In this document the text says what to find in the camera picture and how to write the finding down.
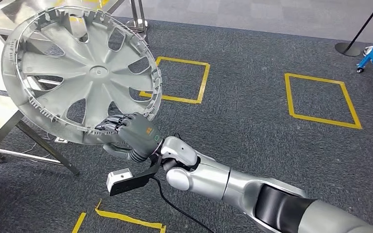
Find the gray glove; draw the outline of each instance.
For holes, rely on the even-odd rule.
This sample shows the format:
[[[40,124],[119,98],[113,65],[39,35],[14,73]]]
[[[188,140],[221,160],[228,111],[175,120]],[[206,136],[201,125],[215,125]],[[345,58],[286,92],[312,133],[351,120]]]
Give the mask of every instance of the gray glove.
[[[111,155],[138,163],[153,155],[163,141],[161,132],[140,113],[109,116],[95,129],[118,132],[119,137],[133,149],[125,150],[113,144],[105,144],[103,148]]]

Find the yellow floor tape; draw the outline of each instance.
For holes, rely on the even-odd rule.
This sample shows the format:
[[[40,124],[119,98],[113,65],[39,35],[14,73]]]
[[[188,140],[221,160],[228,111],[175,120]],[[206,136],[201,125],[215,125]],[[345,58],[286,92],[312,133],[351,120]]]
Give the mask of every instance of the yellow floor tape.
[[[142,221],[142,220],[131,218],[131,217],[123,215],[123,214],[118,214],[118,213],[113,213],[113,212],[100,210],[99,206],[101,204],[101,201],[102,200],[100,200],[97,207],[95,207],[95,211],[98,213],[99,216],[116,218],[116,219],[119,219],[119,220],[122,220],[122,221],[131,222],[131,223],[135,223],[135,224],[138,224],[138,225],[159,229],[159,233],[165,233],[165,231],[167,229],[167,227],[165,225],[162,225],[162,223],[145,222],[145,221]]]
[[[180,97],[175,97],[175,96],[162,95],[162,99],[163,100],[172,100],[172,101],[178,101],[178,102],[184,102],[184,103],[202,103],[203,93],[204,93],[205,87],[206,87],[206,80],[208,79],[209,68],[211,67],[211,65],[208,64],[208,63],[206,63],[206,62],[197,62],[197,61],[190,61],[190,60],[184,60],[184,59],[178,59],[178,58],[171,58],[171,57],[158,57],[156,59],[156,65],[158,66],[159,63],[162,60],[205,66],[205,70],[203,72],[203,77],[202,77],[202,81],[201,81],[200,90],[199,90],[199,93],[198,93],[198,98],[196,100],[185,99],[185,98],[180,98]],[[139,93],[139,96],[149,97],[150,98],[150,97],[152,97],[152,94],[151,93],[147,93],[145,91],[141,91]]]
[[[316,121],[316,122],[320,122],[320,123],[326,123],[326,124],[338,125],[338,126],[343,126],[343,127],[349,127],[349,128],[353,128],[353,129],[359,129],[359,130],[362,129],[361,123],[359,122],[358,116],[357,116],[356,111],[354,109],[354,106],[353,106],[353,103],[351,101],[350,95],[348,95],[348,91],[347,91],[347,88],[345,87],[344,82],[331,80],[331,79],[316,78],[316,77],[300,75],[300,74],[285,73],[284,76],[285,76],[285,89],[287,91],[288,110],[289,110],[289,114],[292,117],[298,118],[298,119],[303,119],[303,120]],[[345,97],[345,101],[347,102],[347,105],[348,105],[348,108],[350,110],[351,116],[354,120],[354,123],[352,124],[352,123],[342,122],[342,121],[337,121],[337,120],[329,120],[329,119],[324,119],[324,118],[319,118],[319,117],[296,114],[295,111],[294,111],[294,104],[292,103],[291,84],[290,84],[290,81],[289,81],[290,77],[313,80],[313,81],[318,81],[318,82],[325,82],[325,83],[334,83],[334,84],[340,85],[342,93],[344,94],[344,97]]]
[[[72,230],[72,233],[77,233],[79,228],[81,227],[82,222],[84,221],[84,218],[86,216],[85,212],[82,212],[81,215],[79,216],[78,221],[76,221],[75,227]]]

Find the black cable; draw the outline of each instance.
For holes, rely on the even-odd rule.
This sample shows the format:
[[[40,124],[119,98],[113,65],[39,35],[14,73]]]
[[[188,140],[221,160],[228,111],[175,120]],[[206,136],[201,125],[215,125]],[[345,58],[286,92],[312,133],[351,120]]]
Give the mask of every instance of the black cable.
[[[174,133],[174,137],[177,137],[182,140],[181,135],[179,133]]]
[[[166,203],[168,203],[170,206],[172,206],[172,208],[174,208],[175,210],[179,211],[181,214],[187,216],[188,218],[192,219],[194,222],[198,223],[199,225],[201,225],[203,228],[207,229],[209,232],[211,233],[214,233],[211,229],[209,229],[207,226],[205,226],[203,223],[201,223],[200,221],[196,220],[194,217],[192,217],[191,215],[185,213],[183,210],[181,210],[180,208],[176,207],[174,204],[172,204],[168,199],[166,199],[166,197],[164,197],[164,194],[162,193],[162,187],[161,187],[161,182],[155,178],[155,177],[151,177],[152,179],[154,179],[156,181],[156,183],[158,184],[158,187],[159,187],[159,194],[161,194],[161,197],[162,199],[164,199],[164,201]]]

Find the wheel cover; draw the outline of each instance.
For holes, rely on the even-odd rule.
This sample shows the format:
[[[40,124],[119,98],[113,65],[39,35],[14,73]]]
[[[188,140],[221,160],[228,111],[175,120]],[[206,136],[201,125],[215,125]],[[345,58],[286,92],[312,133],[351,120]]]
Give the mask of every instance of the wheel cover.
[[[73,32],[71,17],[81,20],[86,41]],[[113,31],[122,45],[112,50],[108,41]],[[34,46],[31,38],[43,36],[62,50],[48,54]],[[147,59],[149,65],[134,73],[129,65]],[[21,23],[8,37],[2,53],[2,76],[9,96],[20,111],[43,130],[81,144],[120,141],[116,133],[95,130],[108,116],[112,102],[123,114],[139,112],[152,120],[162,97],[161,74],[145,41],[102,11],[83,7],[50,8]],[[40,86],[39,77],[62,78],[51,89]],[[135,100],[130,89],[149,91],[149,100]],[[70,120],[68,109],[85,100],[82,122]]]

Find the black pole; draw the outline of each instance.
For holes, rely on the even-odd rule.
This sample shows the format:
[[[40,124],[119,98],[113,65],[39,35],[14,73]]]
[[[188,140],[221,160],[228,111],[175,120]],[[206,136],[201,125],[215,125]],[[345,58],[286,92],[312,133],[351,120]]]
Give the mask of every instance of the black pole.
[[[335,45],[335,49],[341,53],[341,54],[344,54],[344,55],[347,55],[347,56],[358,56],[361,51],[357,48],[354,48],[354,51],[350,52],[350,53],[347,53],[347,51],[351,48],[351,46],[354,44],[354,42],[356,41],[356,39],[359,37],[359,35],[361,34],[361,32],[364,30],[364,28],[367,26],[367,24],[370,22],[370,20],[373,18],[373,13],[370,15],[370,17],[367,19],[367,21],[364,23],[364,25],[361,27],[361,29],[359,30],[359,32],[355,35],[354,39],[351,41],[350,44],[347,45],[347,43],[338,43]]]

